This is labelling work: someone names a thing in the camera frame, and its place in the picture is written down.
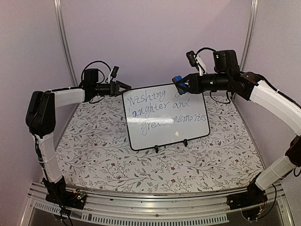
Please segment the blue whiteboard eraser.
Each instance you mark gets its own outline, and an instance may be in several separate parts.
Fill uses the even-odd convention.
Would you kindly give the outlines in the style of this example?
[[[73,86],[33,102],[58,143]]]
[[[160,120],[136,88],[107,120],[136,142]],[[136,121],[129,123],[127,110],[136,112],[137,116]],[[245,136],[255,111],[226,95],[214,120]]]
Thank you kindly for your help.
[[[172,78],[172,82],[176,86],[179,95],[185,94],[186,91],[183,88],[187,87],[184,82],[181,82],[181,80],[182,80],[182,77],[180,75],[175,76],[175,77]]]

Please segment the white whiteboard black frame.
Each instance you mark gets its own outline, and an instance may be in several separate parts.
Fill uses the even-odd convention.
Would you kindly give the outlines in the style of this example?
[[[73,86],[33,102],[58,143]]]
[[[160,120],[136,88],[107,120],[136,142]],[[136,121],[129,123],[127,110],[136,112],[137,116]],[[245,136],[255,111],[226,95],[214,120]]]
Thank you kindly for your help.
[[[174,84],[166,84],[127,91],[122,99],[134,151],[186,144],[210,134],[203,94],[180,95]]]

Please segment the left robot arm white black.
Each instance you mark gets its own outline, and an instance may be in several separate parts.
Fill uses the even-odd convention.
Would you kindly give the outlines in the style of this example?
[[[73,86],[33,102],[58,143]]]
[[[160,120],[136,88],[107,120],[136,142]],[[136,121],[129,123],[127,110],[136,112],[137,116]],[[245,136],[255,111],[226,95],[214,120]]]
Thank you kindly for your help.
[[[109,73],[108,83],[98,80],[98,70],[85,69],[83,80],[77,87],[34,91],[32,93],[25,123],[32,134],[38,161],[43,170],[45,187],[65,185],[59,169],[54,148],[54,130],[56,126],[56,109],[85,102],[94,97],[116,97],[131,90],[131,86],[114,81],[119,67],[115,66]]]

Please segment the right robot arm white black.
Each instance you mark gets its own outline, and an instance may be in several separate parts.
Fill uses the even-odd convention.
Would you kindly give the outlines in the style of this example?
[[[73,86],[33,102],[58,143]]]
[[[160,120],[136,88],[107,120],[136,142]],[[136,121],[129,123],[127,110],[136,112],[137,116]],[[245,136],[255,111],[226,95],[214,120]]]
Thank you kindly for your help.
[[[242,72],[234,50],[213,51],[214,73],[206,72],[198,53],[189,51],[186,57],[198,72],[172,79],[180,95],[202,94],[205,91],[237,94],[272,113],[296,135],[286,153],[259,173],[247,186],[243,201],[247,205],[254,205],[263,191],[301,165],[301,107],[273,87],[264,76]]]

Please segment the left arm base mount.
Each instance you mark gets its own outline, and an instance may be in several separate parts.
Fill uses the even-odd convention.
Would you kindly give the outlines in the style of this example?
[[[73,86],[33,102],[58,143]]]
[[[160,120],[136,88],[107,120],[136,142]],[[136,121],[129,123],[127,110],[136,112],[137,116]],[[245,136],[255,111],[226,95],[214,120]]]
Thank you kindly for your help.
[[[79,189],[73,191],[48,191],[46,201],[59,204],[61,206],[83,210],[86,204],[87,193]]]

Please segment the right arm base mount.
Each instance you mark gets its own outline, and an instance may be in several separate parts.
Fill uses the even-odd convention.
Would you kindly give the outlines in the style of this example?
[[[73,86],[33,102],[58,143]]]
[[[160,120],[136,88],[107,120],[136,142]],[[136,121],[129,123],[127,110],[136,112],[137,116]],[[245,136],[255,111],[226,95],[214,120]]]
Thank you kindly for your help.
[[[228,195],[227,205],[231,210],[246,208],[242,211],[242,216],[246,220],[255,221],[263,212],[267,200],[265,190],[248,186],[245,192]]]

